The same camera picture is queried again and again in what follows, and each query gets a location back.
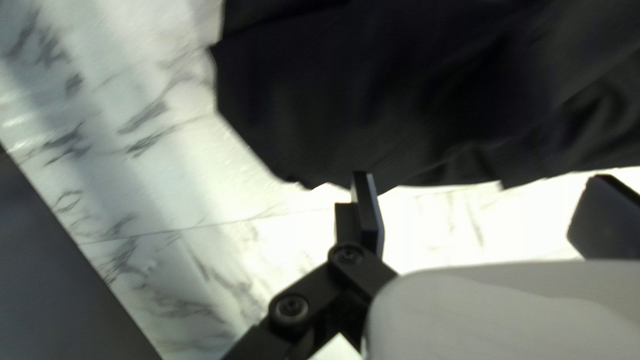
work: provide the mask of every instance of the black object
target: black object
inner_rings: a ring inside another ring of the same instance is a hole
[[[640,195],[612,175],[590,178],[567,238],[586,259],[640,259]]]
[[[640,1],[226,0],[218,108],[278,177],[378,190],[640,165]]]
[[[161,360],[1,148],[0,359]]]
[[[381,260],[383,224],[372,177],[354,172],[353,184],[354,202],[335,205],[336,245],[327,262],[276,295],[267,317],[223,360],[305,360],[339,332],[360,351],[369,304],[397,274]]]

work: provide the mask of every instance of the dark cloth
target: dark cloth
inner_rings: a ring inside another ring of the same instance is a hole
[[[218,108],[278,177],[380,192],[640,165],[640,1],[227,0]]]

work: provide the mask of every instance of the black plastic piece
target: black plastic piece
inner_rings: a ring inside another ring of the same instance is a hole
[[[640,195],[612,175],[592,177],[567,238],[586,259],[640,259]]]
[[[364,171],[353,173],[351,203],[356,204],[356,221],[360,230],[360,243],[382,259],[385,228],[382,222],[378,193],[373,176]]]
[[[371,175],[354,173],[352,199],[335,205],[328,261],[276,295],[269,315],[223,360],[306,360],[339,332],[360,351],[369,304],[397,274],[381,260],[384,230]]]

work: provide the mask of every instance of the white marble countertop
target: white marble countertop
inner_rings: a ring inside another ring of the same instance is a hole
[[[201,44],[219,23],[208,0],[0,1],[0,141],[165,360],[219,358],[324,261],[349,200],[277,180],[218,115]],[[384,260],[579,259],[564,234],[588,176],[396,188]],[[358,358],[342,339],[316,355]]]

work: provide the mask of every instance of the metal arm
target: metal arm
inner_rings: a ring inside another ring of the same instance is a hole
[[[327,262],[269,304],[223,360],[306,360],[339,332],[360,351],[369,304],[397,274],[381,260],[384,228],[370,174],[354,172],[350,203],[336,203]]]

